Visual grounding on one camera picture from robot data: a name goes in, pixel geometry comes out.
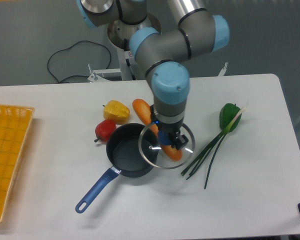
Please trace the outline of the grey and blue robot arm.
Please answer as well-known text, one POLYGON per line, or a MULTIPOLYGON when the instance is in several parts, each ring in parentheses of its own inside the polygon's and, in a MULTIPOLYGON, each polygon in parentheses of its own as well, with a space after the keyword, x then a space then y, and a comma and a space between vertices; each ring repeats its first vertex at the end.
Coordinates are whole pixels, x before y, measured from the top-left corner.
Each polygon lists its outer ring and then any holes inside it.
POLYGON ((144 0, 79 0, 78 9, 89 26, 119 23, 134 32, 124 41, 153 93, 151 119, 159 142, 178 150, 188 139, 181 134, 190 76, 183 61, 225 47, 230 29, 221 15, 211 15, 202 0, 170 0, 177 29, 160 33, 151 25, 144 0))

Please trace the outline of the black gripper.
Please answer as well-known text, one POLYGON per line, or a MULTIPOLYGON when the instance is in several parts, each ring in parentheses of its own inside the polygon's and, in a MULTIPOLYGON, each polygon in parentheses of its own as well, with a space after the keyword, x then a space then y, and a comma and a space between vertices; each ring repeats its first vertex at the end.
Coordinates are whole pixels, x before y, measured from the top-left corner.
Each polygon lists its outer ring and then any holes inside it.
POLYGON ((173 137, 171 140, 172 148, 181 150, 189 142, 189 139, 180 133, 184 120, 184 111, 177 115, 168 116, 156 110, 153 104, 150 106, 150 119, 158 127, 159 131, 164 132, 170 138, 173 137))

